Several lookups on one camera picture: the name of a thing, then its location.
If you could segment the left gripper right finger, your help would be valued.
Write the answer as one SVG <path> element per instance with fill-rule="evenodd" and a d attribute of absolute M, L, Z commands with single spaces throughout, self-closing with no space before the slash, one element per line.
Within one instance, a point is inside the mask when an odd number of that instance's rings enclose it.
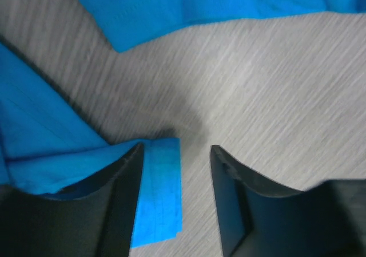
<path fill-rule="evenodd" d="M 365 180 L 301 191 L 210 150 L 223 256 L 364 256 Z"/>

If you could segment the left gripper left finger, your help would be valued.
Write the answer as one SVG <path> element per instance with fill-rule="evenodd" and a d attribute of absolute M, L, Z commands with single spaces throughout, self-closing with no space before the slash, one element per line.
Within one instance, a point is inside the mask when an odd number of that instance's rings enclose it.
<path fill-rule="evenodd" d="M 144 147 L 54 195 L 1 186 L 2 256 L 128 256 Z"/>

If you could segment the blue t shirt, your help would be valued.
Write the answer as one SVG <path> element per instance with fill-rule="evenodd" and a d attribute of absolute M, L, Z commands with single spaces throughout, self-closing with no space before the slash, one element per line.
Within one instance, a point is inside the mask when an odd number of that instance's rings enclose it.
<path fill-rule="evenodd" d="M 365 0 L 1 0 L 1 182 L 57 195 L 137 144 L 135 255 L 221 252 L 212 145 L 365 178 Z"/>

